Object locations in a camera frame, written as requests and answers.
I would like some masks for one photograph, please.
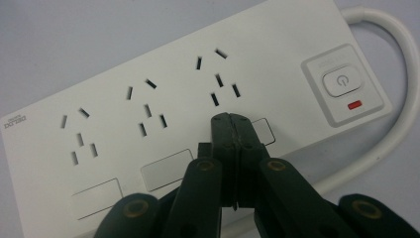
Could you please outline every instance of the power symbol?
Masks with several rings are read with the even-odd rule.
[[[337,83],[340,86],[347,86],[349,84],[349,82],[350,82],[349,78],[346,77],[345,75],[340,75],[340,76],[337,77]]]

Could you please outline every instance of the red light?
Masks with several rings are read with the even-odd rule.
[[[352,102],[352,103],[349,104],[349,109],[350,110],[353,110],[353,109],[356,109],[356,108],[358,108],[360,106],[362,106],[362,102],[360,100],[359,101],[355,101],[355,102]]]

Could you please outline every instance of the white cable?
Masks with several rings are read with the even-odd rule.
[[[342,15],[348,24],[367,21],[380,25],[395,38],[405,58],[408,88],[401,114],[388,134],[357,161],[340,169],[331,176],[316,182],[314,187],[320,194],[324,194],[355,178],[370,169],[394,150],[414,124],[420,103],[419,51],[407,28],[399,20],[387,13],[362,6],[343,9]],[[237,237],[255,228],[253,216],[248,215],[223,227],[221,237]]]

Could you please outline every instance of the power socket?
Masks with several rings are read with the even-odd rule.
[[[225,111],[281,157],[391,105],[334,2],[263,2],[2,118],[25,237],[92,237],[121,197],[168,193]]]

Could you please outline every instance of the gray background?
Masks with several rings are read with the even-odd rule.
[[[0,117],[64,90],[110,67],[256,5],[262,0],[1,0]],[[420,44],[419,0],[335,0],[364,4],[399,18]],[[388,94],[392,115],[290,156],[316,181],[347,165],[389,130],[404,100],[406,74],[398,45],[383,29],[352,27]],[[420,230],[420,119],[378,166],[326,194],[378,198]],[[224,210],[224,223],[244,213]],[[23,237],[3,141],[0,139],[0,237]],[[258,237],[256,231],[244,237]]]

